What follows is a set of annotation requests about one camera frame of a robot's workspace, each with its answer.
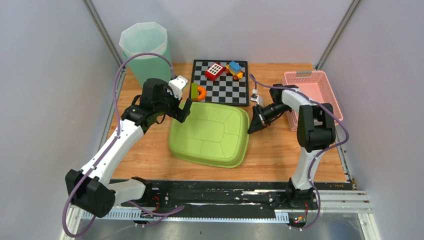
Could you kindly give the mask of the large green plastic container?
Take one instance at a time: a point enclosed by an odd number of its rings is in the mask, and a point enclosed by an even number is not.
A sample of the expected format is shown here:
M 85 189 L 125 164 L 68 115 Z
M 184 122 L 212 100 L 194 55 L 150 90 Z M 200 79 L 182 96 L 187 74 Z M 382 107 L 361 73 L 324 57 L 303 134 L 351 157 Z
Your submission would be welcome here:
M 211 167 L 236 168 L 244 160 L 249 114 L 240 107 L 193 102 L 183 123 L 171 122 L 168 147 L 179 159 Z

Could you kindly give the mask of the pink perforated plastic basket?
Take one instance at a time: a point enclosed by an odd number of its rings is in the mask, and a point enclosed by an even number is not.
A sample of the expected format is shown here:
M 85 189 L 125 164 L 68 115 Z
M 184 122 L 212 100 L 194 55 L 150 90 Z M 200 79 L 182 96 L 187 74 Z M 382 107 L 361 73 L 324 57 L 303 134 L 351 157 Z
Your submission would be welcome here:
M 299 92 L 313 101 L 331 104 L 333 114 L 339 121 L 343 120 L 341 109 L 324 71 L 287 71 L 284 73 L 282 83 L 284 86 L 297 86 Z M 299 108 L 301 105 L 306 105 L 308 101 L 298 93 L 286 90 L 282 93 L 282 101 L 285 105 L 292 107 L 292 111 L 287 114 L 287 119 L 290 130 L 295 132 L 298 127 Z

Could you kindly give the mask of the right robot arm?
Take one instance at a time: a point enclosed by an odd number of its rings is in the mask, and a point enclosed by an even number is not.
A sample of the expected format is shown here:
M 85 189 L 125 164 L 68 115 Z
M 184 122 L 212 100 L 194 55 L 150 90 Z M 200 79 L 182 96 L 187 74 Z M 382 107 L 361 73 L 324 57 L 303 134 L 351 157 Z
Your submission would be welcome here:
M 311 102 L 296 85 L 274 84 L 269 93 L 273 102 L 264 106 L 258 90 L 253 89 L 250 100 L 255 105 L 247 132 L 253 134 L 269 127 L 285 112 L 297 113 L 296 137 L 300 156 L 281 202 L 292 209 L 298 209 L 314 198 L 314 177 L 323 151 L 335 142 L 333 107 L 325 103 L 323 107 L 326 109 L 323 110 L 322 106 Z

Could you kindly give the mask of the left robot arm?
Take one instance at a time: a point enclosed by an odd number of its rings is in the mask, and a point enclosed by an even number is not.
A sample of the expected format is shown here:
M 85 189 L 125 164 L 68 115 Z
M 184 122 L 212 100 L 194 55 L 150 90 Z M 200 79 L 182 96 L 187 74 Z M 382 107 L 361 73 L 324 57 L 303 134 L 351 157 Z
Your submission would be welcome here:
M 190 114 L 192 100 L 180 108 L 183 90 L 188 80 L 178 76 L 166 82 L 149 78 L 120 117 L 117 128 L 99 152 L 80 170 L 71 169 L 65 183 L 71 204 L 94 215 L 105 217 L 114 206 L 135 201 L 149 206 L 153 201 L 152 184 L 140 177 L 111 183 L 117 166 L 131 147 L 158 123 L 159 117 L 168 116 L 183 123 Z

